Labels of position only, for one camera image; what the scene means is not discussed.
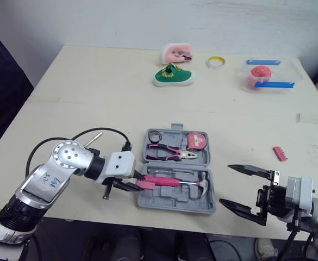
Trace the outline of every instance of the robotic arm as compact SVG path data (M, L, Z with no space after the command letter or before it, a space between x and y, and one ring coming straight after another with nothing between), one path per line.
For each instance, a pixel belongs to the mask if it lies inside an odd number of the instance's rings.
M55 145L49 160L30 173L0 210L0 260L26 258L27 242L72 175L93 179L96 185L107 185L104 199L109 198L112 186L125 191L140 190L135 184L122 182L123 178L144 178L135 171L136 161L131 151L114 152L101 158L97 150L85 147L74 140Z
M292 231L286 246L278 255L280 261L287 251L290 243L299 231L306 231L313 236L314 247L318 254L318 198L314 193L311 178L289 177L287 187L279 185L279 171L264 170L251 165L229 165L228 167L247 174L266 178L270 186L265 185L258 190L256 206L260 211L254 215L251 208L233 201L220 199L220 203L236 215L266 225L267 214L270 213L287 223L287 229Z

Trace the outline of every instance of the green shoe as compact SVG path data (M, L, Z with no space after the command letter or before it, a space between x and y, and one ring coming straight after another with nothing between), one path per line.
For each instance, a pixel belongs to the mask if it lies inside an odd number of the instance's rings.
M187 86L195 81L192 71L184 71L179 66L170 63L155 74L153 84L157 87L163 86Z

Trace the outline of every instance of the toy shoe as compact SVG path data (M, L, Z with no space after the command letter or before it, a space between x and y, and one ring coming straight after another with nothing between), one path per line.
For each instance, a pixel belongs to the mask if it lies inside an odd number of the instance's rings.
M168 43L160 54L162 64L190 61L191 59L191 46L188 43Z
M185 71L173 63L155 74L153 84L157 87L163 86L187 86L195 81L192 71Z

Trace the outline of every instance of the pink hammer handle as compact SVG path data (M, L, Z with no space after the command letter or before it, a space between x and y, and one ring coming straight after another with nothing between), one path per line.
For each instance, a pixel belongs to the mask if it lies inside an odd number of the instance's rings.
M159 178L159 177L149 177L145 176L146 181L153 182L155 185L158 186L170 186L170 187L177 187L180 186L180 180L176 178Z

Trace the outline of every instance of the pink-handled pliers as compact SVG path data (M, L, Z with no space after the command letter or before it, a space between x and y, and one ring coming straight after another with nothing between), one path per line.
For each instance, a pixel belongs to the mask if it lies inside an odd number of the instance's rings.
M148 148L158 148L166 151L170 151L175 153L175 155L170 155L167 157L158 157L154 155L147 155L147 159L154 159L154 160L174 160L174 161L181 161L181 159L196 159L197 153L193 153L191 151L182 151L179 147L170 147L165 144L149 144Z

